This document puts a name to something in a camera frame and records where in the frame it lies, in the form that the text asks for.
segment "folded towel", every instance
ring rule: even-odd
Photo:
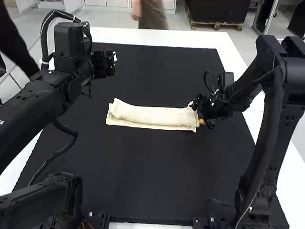
[[[197,111],[191,107],[133,106],[119,99],[109,104],[107,125],[122,125],[160,130],[192,130],[199,127]]]

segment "cream towel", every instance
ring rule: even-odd
[[[186,108],[133,106],[114,99],[113,104],[109,104],[106,124],[196,132],[199,120],[197,111],[194,112],[189,106]]]

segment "metal bracket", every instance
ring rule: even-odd
[[[84,219],[90,223],[94,229],[108,229],[110,216],[104,210],[90,209],[82,210]]]
[[[225,219],[218,219],[215,216],[194,217],[193,229],[228,229]]]

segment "floor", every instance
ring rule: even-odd
[[[38,63],[39,59],[41,59],[41,47],[39,42],[41,22],[49,10],[28,9],[22,13],[22,15],[20,15],[17,8],[8,9],[11,18],[15,22],[20,34],[27,44],[30,54]],[[75,15],[82,21],[89,21],[92,27],[137,28],[137,22],[131,19],[131,15],[128,12],[80,10],[75,12]],[[254,16],[255,12],[253,11],[250,11],[247,14],[242,32],[238,32],[230,26],[220,27],[220,31],[228,32],[247,65],[249,65],[256,56],[255,40],[257,38],[257,34],[251,28]],[[178,1],[176,14],[168,15],[167,20],[171,30],[191,30],[183,6],[183,0]],[[54,50],[53,28],[58,21],[59,20],[56,20],[55,23],[49,27],[49,51]],[[287,13],[282,14],[281,12],[278,12],[277,17],[272,21],[269,34],[276,36],[278,39],[282,39],[287,35],[292,35],[287,30],[288,23],[289,19],[287,18]],[[197,28],[193,32],[196,31],[214,30],[210,26],[205,26]],[[28,82],[28,78],[25,76],[25,74],[8,58],[4,57],[4,61],[7,65],[7,71],[16,79],[21,88],[24,87],[24,85]],[[0,78],[0,97],[4,102],[13,97],[19,90],[18,85],[11,79],[11,77],[4,76]],[[302,138],[304,132],[305,116],[300,120],[292,138],[293,143],[305,161],[305,142]]]

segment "white table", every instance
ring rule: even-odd
[[[91,28],[91,34],[94,42],[217,49],[224,69],[227,72],[233,72],[235,80],[239,79],[247,68],[226,32]],[[260,93],[254,99],[249,109],[244,112],[245,120],[254,141],[257,140],[260,124],[262,122],[263,110],[264,94]],[[39,136],[40,133],[21,151],[0,175],[0,195],[10,193],[13,190]],[[283,161],[277,188],[277,196],[288,223],[290,224],[290,229],[304,228],[305,163],[292,142],[290,142]],[[171,225],[110,224],[111,229],[156,229],[164,227],[168,229],[185,228],[184,226]]]

